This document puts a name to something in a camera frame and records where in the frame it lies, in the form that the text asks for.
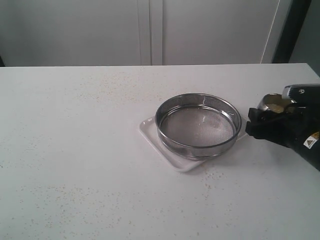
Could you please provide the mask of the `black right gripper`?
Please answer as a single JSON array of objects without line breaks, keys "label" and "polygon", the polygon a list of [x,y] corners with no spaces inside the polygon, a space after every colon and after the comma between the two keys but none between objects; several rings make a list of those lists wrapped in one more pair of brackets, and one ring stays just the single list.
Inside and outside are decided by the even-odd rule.
[{"label": "black right gripper", "polygon": [[245,132],[292,149],[319,170],[320,84],[288,85],[281,98],[296,103],[286,106],[282,113],[250,108]]}]

